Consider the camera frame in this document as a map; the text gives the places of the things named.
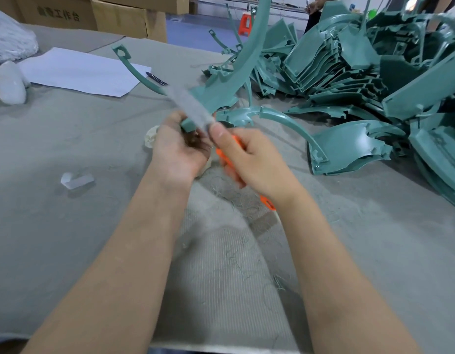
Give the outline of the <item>person's left hand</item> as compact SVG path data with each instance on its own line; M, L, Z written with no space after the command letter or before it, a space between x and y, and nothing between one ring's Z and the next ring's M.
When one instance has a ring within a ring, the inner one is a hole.
M206 166L212 142L203 131L185 133L160 125L148 171L170 184L192 184Z

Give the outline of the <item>person's right hand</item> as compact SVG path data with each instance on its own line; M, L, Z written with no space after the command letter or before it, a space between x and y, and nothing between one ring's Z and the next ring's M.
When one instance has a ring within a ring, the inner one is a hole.
M224 170L241 188L251 187L258 194L267 197L276 210L280 210L282 205L291 202L301 191L301 184L262 131L237 129L241 129L246 149L223 151L234 167L219 158Z

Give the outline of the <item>orange utility knife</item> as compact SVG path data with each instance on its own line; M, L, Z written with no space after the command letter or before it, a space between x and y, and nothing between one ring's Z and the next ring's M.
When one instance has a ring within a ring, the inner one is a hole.
M211 113L198 101L187 89L181 87L175 87L171 85L163 86L165 95L178 107L186 116L193 121L196 129L203 131L207 136L211 124L215 123L215 118ZM236 135L232 135L234 140L245 149L245 145L242 143L240 138ZM216 153L220 159L224 160L230 167L234 168L231 160L224 154L220 149L216 149ZM265 196L261 195L260 200L262 203L271 211L276 211L273 203Z

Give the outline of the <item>curved green plastic part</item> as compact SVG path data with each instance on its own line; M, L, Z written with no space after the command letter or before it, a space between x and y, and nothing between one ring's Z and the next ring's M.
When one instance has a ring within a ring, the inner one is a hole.
M237 102L236 93L245 83L247 83L263 49L270 15L270 6L271 0L260 0L253 23L253 29L233 63L233 70L229 72L219 71L217 74L209 77L208 81L203 86L187 89L198 101L200 101L209 113L213 114L218 109L224 106L231 106ZM124 45L113 47L112 49L124 66L145 87L155 93L165 95L163 86L159 86L149 81L129 62L131 56ZM183 87L174 83L168 85Z

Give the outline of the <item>person's left forearm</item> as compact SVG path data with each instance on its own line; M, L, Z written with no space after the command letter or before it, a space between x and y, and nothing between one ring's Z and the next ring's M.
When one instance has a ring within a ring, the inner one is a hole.
M100 254L20 354L147 354L193 181L149 169Z

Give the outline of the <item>person's right forearm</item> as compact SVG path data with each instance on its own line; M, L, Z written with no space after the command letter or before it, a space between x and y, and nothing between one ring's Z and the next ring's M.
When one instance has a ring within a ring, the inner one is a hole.
M260 192L276 208L301 288L314 354L422 354L297 181Z

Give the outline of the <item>white tape roll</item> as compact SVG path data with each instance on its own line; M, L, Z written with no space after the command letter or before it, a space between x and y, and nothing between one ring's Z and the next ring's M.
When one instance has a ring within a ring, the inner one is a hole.
M156 140L156 136L157 136L157 132L159 130L160 126L159 125L156 125L152 128L150 128L145 136L144 136L144 146L148 149L153 149L154 147L154 143L155 143L155 140Z

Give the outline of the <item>green plastic arc part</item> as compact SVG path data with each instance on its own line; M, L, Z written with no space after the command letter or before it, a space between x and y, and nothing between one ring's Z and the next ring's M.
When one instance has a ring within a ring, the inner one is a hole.
M282 124L303 137L312 148L312 150L310 150L312 161L315 161L321 165L329 161L329 158L323 148L310 133L308 133L293 118L278 110L272 109L271 107L248 106L231 110L218 110L216 112L215 119L219 122L224 122L232 127L245 127L253 126L253 120L251 117L255 115L258 115L261 119L267 119Z

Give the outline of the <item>white paper sheet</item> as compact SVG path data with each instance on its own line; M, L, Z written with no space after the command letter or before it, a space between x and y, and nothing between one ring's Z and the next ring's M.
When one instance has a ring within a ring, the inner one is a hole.
M118 98L140 82L120 60L59 47L18 67L30 83Z

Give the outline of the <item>red plastic stool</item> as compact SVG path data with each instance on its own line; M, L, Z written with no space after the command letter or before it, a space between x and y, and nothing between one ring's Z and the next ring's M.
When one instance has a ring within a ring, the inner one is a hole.
M255 14L252 11L244 11L239 23L237 34L239 36L249 36L253 29Z

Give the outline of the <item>flat brown cardboard box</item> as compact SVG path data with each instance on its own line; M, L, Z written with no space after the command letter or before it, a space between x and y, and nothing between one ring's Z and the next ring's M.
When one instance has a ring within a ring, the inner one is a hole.
M189 0L98 0L112 4L164 12L172 15L189 13Z

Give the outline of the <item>white work table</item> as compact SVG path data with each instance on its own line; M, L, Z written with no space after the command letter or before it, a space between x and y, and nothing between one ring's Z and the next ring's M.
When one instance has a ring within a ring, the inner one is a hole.
M198 13L205 16L227 18L229 7L234 20L240 20L241 14L258 6L260 0L195 0ZM280 18L287 22L305 23L308 20L306 6L310 0L271 0L270 19L272 24Z

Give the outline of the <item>grey felt table cover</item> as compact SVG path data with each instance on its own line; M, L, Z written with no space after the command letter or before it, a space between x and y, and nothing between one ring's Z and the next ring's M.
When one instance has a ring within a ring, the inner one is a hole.
M151 158L144 136L173 104L33 85L0 102L0 335L28 338L94 261ZM409 158L311 174L305 140L254 118L426 354L455 354L455 207ZM64 173L94 183L67 190ZM234 354L310 352L287 240L218 166L193 186L154 345Z

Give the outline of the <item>large brown cardboard box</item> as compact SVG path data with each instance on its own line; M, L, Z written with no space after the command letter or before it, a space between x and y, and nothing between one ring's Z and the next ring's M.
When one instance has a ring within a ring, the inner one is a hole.
M0 0L0 11L24 24L98 30L90 0Z

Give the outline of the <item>white plastic bag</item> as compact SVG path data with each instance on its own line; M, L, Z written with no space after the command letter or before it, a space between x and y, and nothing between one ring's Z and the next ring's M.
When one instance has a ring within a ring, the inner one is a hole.
M38 52L35 33L0 11L0 65L29 58Z

